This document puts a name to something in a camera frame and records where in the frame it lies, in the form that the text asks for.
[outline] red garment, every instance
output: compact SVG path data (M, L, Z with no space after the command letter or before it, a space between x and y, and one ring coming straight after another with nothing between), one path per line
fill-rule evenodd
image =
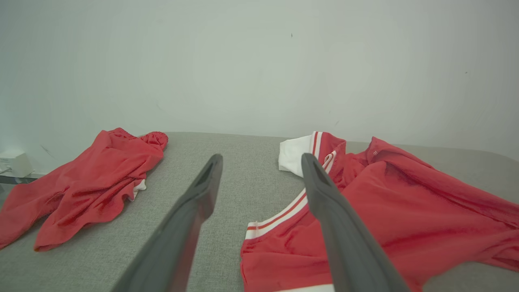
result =
M519 271L519 205L377 138L345 154L344 140L314 136L319 162L413 291L466 261ZM303 190L280 214L249 223L241 249L246 292L333 291L321 228L306 202Z
M168 136L137 138L121 128L101 131L73 161L29 183L16 185L0 210L0 249L47 214L35 251L58 247L89 223L113 220L134 199L133 188L162 159Z

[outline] gray textured surface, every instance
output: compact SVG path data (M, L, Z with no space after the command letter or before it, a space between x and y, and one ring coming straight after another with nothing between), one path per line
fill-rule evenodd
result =
M147 190L114 221L80 231L46 253L32 246L41 222L0 250L0 291L109 291L206 160L224 156L215 212L203 225L188 289L242 291L239 250L249 221L282 210L303 188L278 171L283 138L167 133L165 158L148 174ZM349 142L348 152L367 143ZM402 146L437 169L519 203L519 162L481 151ZM465 263L431 279L424 291L517 291L519 273Z

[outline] white wall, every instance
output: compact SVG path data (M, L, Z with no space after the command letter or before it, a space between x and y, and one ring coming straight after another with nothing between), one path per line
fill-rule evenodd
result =
M515 0L0 2L0 151L38 171L116 127L519 160L518 105Z

